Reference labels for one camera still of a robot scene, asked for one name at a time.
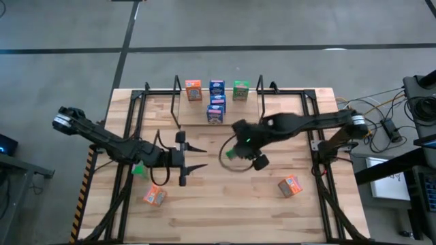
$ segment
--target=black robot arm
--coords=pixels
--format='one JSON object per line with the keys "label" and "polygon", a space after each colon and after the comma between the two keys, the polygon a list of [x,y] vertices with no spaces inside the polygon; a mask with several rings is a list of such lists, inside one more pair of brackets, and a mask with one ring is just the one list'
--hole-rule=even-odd
{"label": "black robot arm", "polygon": [[317,161],[325,163],[336,156],[337,148],[351,139],[362,139],[368,133],[363,115],[355,110],[340,110],[312,116],[293,113],[278,113],[266,116],[258,124],[240,120],[232,125],[237,143],[227,152],[230,159],[239,157],[253,160],[253,166],[260,170],[268,165],[268,159],[260,149],[273,142],[280,142],[303,131],[317,129],[341,129],[328,141],[318,147]]}
{"label": "black robot arm", "polygon": [[186,150],[205,152],[194,148],[185,142],[185,132],[179,131],[176,134],[176,143],[180,144],[180,149],[175,147],[160,148],[155,142],[152,144],[139,138],[129,137],[123,139],[107,130],[102,126],[92,123],[86,118],[84,112],[77,108],[61,107],[52,122],[53,128],[66,135],[81,135],[93,142],[99,148],[104,148],[109,157],[125,165],[136,164],[142,161],[145,167],[177,167],[181,170],[179,185],[185,186],[185,176],[193,170],[205,165],[185,167]]}

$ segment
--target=stacked boxes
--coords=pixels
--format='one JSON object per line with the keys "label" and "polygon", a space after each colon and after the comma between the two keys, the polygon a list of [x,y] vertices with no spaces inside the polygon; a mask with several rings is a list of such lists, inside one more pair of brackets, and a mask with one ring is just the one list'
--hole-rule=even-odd
{"label": "stacked boxes", "polygon": [[225,113],[225,95],[211,95],[211,105],[220,105]]}
{"label": "stacked boxes", "polygon": [[223,80],[211,80],[209,92],[212,95],[225,95],[225,82]]}
{"label": "stacked boxes", "polygon": [[222,124],[224,120],[224,107],[221,105],[208,105],[206,115],[209,124]]}

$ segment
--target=wooden table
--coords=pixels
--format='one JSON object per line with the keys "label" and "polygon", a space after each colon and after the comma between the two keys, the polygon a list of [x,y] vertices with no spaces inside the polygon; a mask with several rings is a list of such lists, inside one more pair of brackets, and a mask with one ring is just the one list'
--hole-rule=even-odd
{"label": "wooden table", "polygon": [[[331,88],[315,88],[315,91],[321,113],[337,111]],[[120,136],[125,128],[130,94],[131,89],[116,89],[108,112],[106,129]],[[302,114],[301,100],[296,95],[266,95],[265,103],[265,116],[277,112]],[[174,136],[178,129],[170,114],[170,104],[170,95],[147,96],[142,139],[153,141],[156,130],[160,129],[163,143],[176,145]],[[150,182],[135,177],[125,242],[326,241],[315,179],[310,171],[312,162],[306,133],[264,147],[262,152],[270,160],[266,169],[238,174],[223,169],[217,160],[220,146],[232,135],[229,126],[182,126],[181,130],[187,132],[187,141],[192,146],[208,151],[188,152],[187,165],[208,163],[208,166],[187,177],[186,187],[178,186],[178,170],[172,171],[169,183],[163,187],[168,196],[161,207],[143,202]],[[335,131],[325,130],[326,138]],[[107,161],[106,155],[99,155],[96,166]],[[250,162],[232,164],[246,166]],[[337,161],[332,164],[332,171],[342,210],[359,232],[369,237],[352,165]],[[108,210],[115,173],[116,164],[112,164],[93,175],[79,238],[90,234]],[[286,199],[277,184],[290,174],[298,176],[303,192]],[[164,170],[155,170],[155,175],[158,182],[164,181]],[[328,211],[334,237],[337,237],[332,210]],[[114,237],[120,213],[121,209],[115,218]]]}

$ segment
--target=concrete floor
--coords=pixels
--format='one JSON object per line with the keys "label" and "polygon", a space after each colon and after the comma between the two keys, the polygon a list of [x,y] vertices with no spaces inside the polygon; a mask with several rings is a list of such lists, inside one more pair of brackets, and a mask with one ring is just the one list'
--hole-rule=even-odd
{"label": "concrete floor", "polygon": [[[132,7],[106,0],[4,1],[0,49],[120,48]],[[431,43],[435,26],[424,0],[148,0],[140,4],[130,46]],[[404,76],[433,71],[434,57],[432,48],[138,53],[128,54],[120,87],[142,88],[147,81],[153,88],[169,88],[175,74],[182,80],[229,81],[256,81],[263,74],[266,82],[281,87],[333,87],[336,96],[351,99],[398,88]],[[119,54],[0,55],[0,133],[20,142],[19,158],[56,169],[52,180],[35,181],[44,193],[29,194],[17,244],[68,241],[89,142],[54,131],[51,121],[61,105],[82,108],[91,120],[103,119],[118,60]],[[411,125],[402,108],[395,110],[394,121]],[[409,141],[384,154],[413,148],[416,132],[406,128],[402,134]],[[377,137],[377,145],[386,144],[383,133]],[[356,152],[370,153],[366,146]],[[364,208],[372,238],[429,244],[396,234],[404,210]]]}

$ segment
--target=juice box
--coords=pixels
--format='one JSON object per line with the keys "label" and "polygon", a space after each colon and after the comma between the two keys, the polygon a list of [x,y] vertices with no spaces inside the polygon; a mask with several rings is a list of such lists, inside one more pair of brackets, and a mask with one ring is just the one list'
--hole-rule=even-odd
{"label": "juice box", "polygon": [[249,88],[250,88],[249,81],[234,81],[233,100],[246,101],[248,97]]}
{"label": "juice box", "polygon": [[209,82],[209,92],[213,95],[225,95],[225,82],[223,80],[211,80]]}
{"label": "juice box", "polygon": [[279,188],[285,197],[291,197],[302,191],[301,185],[298,183],[297,177],[290,175],[286,179],[280,181]]}
{"label": "juice box", "polygon": [[164,201],[165,196],[166,191],[162,190],[162,188],[158,187],[157,185],[152,184],[142,200],[152,206],[160,206]]}
{"label": "juice box", "polygon": [[224,107],[221,105],[208,105],[206,115],[209,124],[221,124],[224,118]]}
{"label": "juice box", "polygon": [[186,80],[186,93],[189,101],[202,100],[202,81],[201,80]]}
{"label": "juice box", "polygon": [[225,95],[211,95],[211,105],[221,105],[225,113]]}

